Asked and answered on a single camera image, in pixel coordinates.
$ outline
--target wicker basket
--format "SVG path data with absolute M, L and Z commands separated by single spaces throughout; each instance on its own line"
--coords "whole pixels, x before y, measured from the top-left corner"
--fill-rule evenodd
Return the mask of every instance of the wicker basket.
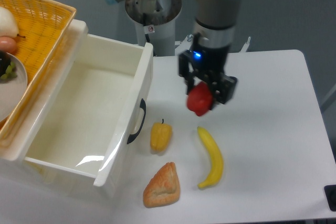
M 16 38 L 18 50 L 15 56 L 25 66 L 28 87 L 0 129 L 0 145 L 8 146 L 10 143 L 3 143 L 2 139 L 12 129 L 37 89 L 54 51 L 76 14 L 76 9 L 52 0 L 0 0 L 0 6 L 13 13 L 19 26 L 19 34 L 26 37 Z

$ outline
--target pastry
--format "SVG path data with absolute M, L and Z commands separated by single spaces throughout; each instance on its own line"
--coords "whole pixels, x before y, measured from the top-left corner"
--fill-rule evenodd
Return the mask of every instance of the pastry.
M 166 163 L 143 191 L 143 203 L 148 208 L 169 205 L 178 201 L 180 192 L 175 163 Z

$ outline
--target white drawer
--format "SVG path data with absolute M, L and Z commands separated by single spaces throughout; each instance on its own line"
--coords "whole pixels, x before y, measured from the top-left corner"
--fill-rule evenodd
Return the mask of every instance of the white drawer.
M 54 62 L 59 69 L 46 75 L 1 156 L 28 167 L 43 181 L 39 185 L 69 191 L 81 184 L 112 196 L 129 136 L 145 117 L 153 47 L 83 32 L 78 50 Z

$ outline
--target banana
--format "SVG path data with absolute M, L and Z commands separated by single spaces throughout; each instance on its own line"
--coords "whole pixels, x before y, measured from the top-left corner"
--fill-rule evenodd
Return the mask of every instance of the banana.
M 207 186 L 216 185 L 220 181 L 224 169 L 224 160 L 216 141 L 210 133 L 202 127 L 197 127 L 197 132 L 211 158 L 211 170 L 206 179 L 198 184 L 198 187 L 202 189 Z

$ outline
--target yellow bell pepper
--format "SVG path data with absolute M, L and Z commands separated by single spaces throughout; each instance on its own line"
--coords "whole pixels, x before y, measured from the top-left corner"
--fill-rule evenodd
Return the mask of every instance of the yellow bell pepper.
M 173 128 L 163 122 L 154 123 L 151 131 L 151 148 L 154 151 L 163 151 L 167 148 L 170 138 L 173 134 Z

